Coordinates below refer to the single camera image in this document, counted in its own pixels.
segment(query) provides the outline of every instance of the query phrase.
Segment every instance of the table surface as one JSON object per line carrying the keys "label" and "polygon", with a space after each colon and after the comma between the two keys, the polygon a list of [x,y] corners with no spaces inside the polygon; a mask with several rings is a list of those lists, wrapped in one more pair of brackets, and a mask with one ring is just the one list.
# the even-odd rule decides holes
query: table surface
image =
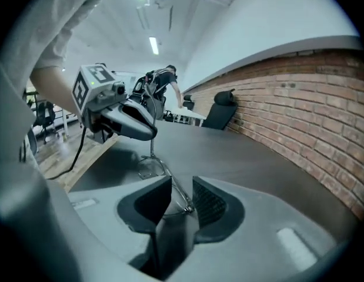
{"label": "table surface", "polygon": [[183,109],[174,108],[170,112],[171,112],[171,114],[174,114],[174,115],[181,115],[181,116],[186,116],[186,117],[191,117],[191,118],[196,118],[196,119],[202,119],[202,120],[206,119],[205,116],[200,115],[198,113],[195,113],[195,112],[187,109],[186,107],[184,107]]}
{"label": "table surface", "polygon": [[[280,197],[324,227],[337,241],[350,237],[358,221],[312,176],[244,135],[157,121],[155,154],[192,196],[192,176],[225,180]],[[138,161],[150,142],[126,137],[108,149],[72,191],[100,189],[140,180]]]}

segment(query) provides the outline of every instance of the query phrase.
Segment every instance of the person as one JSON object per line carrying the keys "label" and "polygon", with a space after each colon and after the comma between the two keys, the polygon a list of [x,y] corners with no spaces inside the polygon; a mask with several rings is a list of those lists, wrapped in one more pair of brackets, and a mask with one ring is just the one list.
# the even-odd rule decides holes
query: person
{"label": "person", "polygon": [[[44,99],[78,114],[72,98],[71,83],[62,74],[66,48],[73,29],[101,1],[33,0],[30,3],[18,18],[0,53],[1,80],[9,83],[14,95],[13,101],[15,96],[22,96],[30,76],[31,83]],[[30,110],[24,111],[22,120],[22,128],[29,130],[31,120],[34,122],[34,115]],[[16,140],[21,132],[21,129],[17,133],[13,132],[13,139]],[[20,160],[22,155],[24,162],[37,167],[27,137],[18,147]]]}
{"label": "person", "polygon": [[166,92],[166,86],[170,84],[175,91],[176,99],[178,100],[178,108],[183,107],[183,99],[181,91],[179,90],[178,83],[176,81],[176,68],[173,65],[168,65],[166,68],[158,69],[154,71],[154,74],[157,75],[157,89],[156,94],[159,98],[161,98]]}

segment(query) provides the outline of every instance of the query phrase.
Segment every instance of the metal rod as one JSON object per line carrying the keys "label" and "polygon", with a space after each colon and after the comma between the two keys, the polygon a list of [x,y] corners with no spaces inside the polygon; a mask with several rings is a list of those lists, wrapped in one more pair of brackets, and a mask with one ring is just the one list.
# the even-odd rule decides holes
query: metal rod
{"label": "metal rod", "polygon": [[[145,88],[145,92],[146,94],[148,94],[148,96],[150,96],[151,101],[153,103],[153,107],[154,107],[154,112],[155,112],[155,116],[153,117],[153,125],[155,125],[156,123],[156,103],[154,101],[154,97],[151,94],[151,91],[149,90],[149,86],[147,83],[144,84],[144,88]],[[185,213],[192,213],[194,211],[194,206],[193,206],[193,202],[191,200],[191,198],[188,196],[187,192],[185,191],[185,189],[182,187],[182,185],[178,182],[178,180],[176,179],[176,177],[172,174],[171,170],[169,169],[169,167],[166,165],[166,163],[164,161],[162,161],[160,158],[158,158],[155,154],[154,154],[154,139],[151,140],[151,155],[150,156],[141,156],[142,160],[139,162],[139,164],[145,160],[155,160],[156,162],[158,162],[163,170],[163,172],[160,175],[164,175],[165,173],[167,173],[171,178],[172,178],[172,182],[173,185],[175,186],[175,189],[179,192],[179,194],[182,196],[182,198],[184,199],[185,203],[186,203],[186,207],[184,208],[184,212]],[[147,175],[142,175],[139,173],[139,176],[142,179],[148,179],[150,177],[153,176],[157,176],[157,174],[147,174]]]}

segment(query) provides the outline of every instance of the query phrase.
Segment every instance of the white sleeve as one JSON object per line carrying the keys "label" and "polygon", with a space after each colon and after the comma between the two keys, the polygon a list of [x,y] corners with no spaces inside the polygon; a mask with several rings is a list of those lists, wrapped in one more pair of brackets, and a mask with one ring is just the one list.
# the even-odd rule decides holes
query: white sleeve
{"label": "white sleeve", "polygon": [[66,48],[72,36],[73,28],[78,26],[92,12],[94,7],[101,0],[86,0],[79,9],[72,15],[70,20],[64,25],[60,33],[46,47],[37,63],[35,69],[47,67],[62,67],[65,61]]}

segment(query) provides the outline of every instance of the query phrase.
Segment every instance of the wooden floor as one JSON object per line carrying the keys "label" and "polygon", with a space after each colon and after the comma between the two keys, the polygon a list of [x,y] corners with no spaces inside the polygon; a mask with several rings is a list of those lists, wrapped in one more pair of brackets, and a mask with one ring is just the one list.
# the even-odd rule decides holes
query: wooden floor
{"label": "wooden floor", "polygon": [[[47,144],[43,143],[43,138],[38,139],[38,153],[35,159],[46,178],[69,169],[80,145],[82,128],[78,122],[68,124],[68,137],[61,135],[63,131],[59,132],[60,137],[49,135],[46,138]],[[74,169],[56,179],[66,192],[69,192],[86,170],[118,140],[118,136],[114,135],[104,144],[99,144],[89,138],[92,135],[89,130],[86,131],[84,146]]]}

